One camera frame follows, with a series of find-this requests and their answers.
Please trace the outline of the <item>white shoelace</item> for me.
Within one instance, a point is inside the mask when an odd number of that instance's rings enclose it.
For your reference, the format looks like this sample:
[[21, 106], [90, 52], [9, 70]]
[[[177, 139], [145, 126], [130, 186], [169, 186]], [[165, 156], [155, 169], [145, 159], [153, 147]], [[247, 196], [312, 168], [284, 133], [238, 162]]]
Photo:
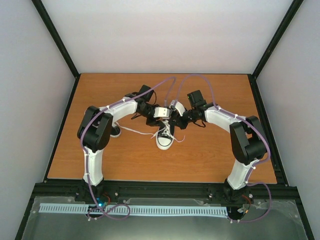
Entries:
[[171, 140], [172, 142], [173, 141], [177, 141], [178, 143], [183, 142], [186, 136], [184, 135], [183, 138], [179, 140], [175, 137], [174, 131], [175, 131], [175, 126], [171, 125], [169, 123], [169, 120], [162, 120], [159, 130], [151, 138], [156, 137], [157, 140], [159, 138], [166, 138]]

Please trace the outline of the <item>black canvas sneaker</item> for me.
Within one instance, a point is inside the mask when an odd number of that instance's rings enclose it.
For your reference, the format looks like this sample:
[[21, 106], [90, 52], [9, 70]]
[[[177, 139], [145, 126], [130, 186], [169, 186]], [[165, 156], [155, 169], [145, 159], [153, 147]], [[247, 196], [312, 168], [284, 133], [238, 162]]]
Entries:
[[111, 138], [118, 138], [121, 135], [121, 128], [114, 122], [110, 132]]
[[173, 142], [167, 138], [156, 138], [156, 145], [160, 150], [168, 150]]

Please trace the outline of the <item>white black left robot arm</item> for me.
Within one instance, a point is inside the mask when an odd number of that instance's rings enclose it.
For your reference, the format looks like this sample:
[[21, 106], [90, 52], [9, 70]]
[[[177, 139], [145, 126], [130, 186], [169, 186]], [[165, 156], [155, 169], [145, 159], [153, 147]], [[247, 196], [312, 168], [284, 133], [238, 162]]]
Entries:
[[104, 188], [100, 182], [102, 174], [103, 150], [110, 140], [111, 133], [118, 120], [138, 113], [146, 118], [146, 124], [154, 127], [160, 124], [160, 118], [155, 117], [158, 104], [150, 104], [154, 88], [143, 85], [139, 92], [126, 94], [119, 101], [103, 107], [90, 106], [77, 131], [77, 137], [84, 152], [84, 181], [90, 186], [86, 195], [92, 201], [103, 198]]

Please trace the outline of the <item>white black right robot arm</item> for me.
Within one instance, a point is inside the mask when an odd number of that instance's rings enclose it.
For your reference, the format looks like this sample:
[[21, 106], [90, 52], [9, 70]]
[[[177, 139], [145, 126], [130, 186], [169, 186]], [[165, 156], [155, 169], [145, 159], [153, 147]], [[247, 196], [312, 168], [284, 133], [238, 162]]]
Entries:
[[230, 175], [226, 179], [227, 189], [238, 191], [249, 183], [252, 171], [261, 159], [271, 156], [260, 120], [256, 116], [244, 117], [229, 112], [219, 105], [207, 103], [200, 90], [187, 95], [191, 109], [187, 110], [178, 100], [170, 103], [169, 122], [184, 130], [189, 123], [202, 121], [213, 124], [230, 134], [231, 149], [235, 158]]

